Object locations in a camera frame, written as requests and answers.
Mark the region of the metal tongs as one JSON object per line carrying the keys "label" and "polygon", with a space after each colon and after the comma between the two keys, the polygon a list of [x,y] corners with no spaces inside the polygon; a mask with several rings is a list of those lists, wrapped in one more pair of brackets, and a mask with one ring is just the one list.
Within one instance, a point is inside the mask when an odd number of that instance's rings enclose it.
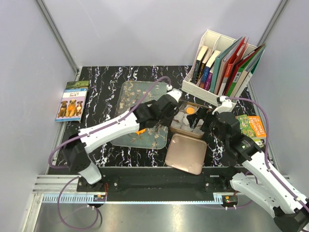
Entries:
{"label": "metal tongs", "polygon": [[155,127],[154,127],[154,131],[155,133],[157,133],[162,127],[169,127],[170,124],[168,124],[167,122],[165,121],[160,121],[158,122]]}

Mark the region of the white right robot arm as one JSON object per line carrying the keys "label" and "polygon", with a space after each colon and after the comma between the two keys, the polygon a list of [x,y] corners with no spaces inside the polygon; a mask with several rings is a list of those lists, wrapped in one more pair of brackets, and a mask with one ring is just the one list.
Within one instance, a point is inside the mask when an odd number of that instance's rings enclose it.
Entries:
{"label": "white right robot arm", "polygon": [[246,195],[266,210],[283,232],[300,232],[309,224],[309,199],[294,188],[265,157],[253,139],[243,134],[232,112],[199,109],[189,115],[191,128],[202,120],[201,131],[213,133],[225,145],[229,157],[240,163],[260,182],[258,185],[235,167],[220,175],[223,191],[232,189]]}

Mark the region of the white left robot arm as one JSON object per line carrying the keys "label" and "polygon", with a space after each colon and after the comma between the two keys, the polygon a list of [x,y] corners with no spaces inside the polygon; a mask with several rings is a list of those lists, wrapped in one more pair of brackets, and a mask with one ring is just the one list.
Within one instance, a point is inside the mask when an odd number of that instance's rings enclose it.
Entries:
{"label": "white left robot arm", "polygon": [[93,191],[100,191],[104,187],[104,179],[88,154],[123,135],[159,125],[170,126],[178,113],[181,96],[180,90],[172,89],[158,100],[140,103],[116,118],[69,136],[62,149],[69,171],[83,177]]}

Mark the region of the large orange round biscuit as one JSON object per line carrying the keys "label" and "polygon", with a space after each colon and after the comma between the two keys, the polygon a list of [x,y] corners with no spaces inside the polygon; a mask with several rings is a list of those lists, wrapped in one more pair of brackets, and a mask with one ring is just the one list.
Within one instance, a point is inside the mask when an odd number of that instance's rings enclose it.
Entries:
{"label": "large orange round biscuit", "polygon": [[188,108],[186,109],[186,113],[189,114],[189,115],[192,115],[192,114],[194,114],[195,112],[196,112],[196,109],[193,108],[193,107],[188,107]]}

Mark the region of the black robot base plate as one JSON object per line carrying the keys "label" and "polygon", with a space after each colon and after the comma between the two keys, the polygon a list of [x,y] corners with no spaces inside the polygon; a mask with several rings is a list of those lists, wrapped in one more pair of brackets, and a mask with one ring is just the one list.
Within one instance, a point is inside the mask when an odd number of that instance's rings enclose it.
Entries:
{"label": "black robot base plate", "polygon": [[223,174],[226,167],[206,167],[194,175],[169,167],[104,167],[102,179],[89,184],[80,178],[78,192],[102,193],[109,203],[221,203],[223,195],[233,195]]}

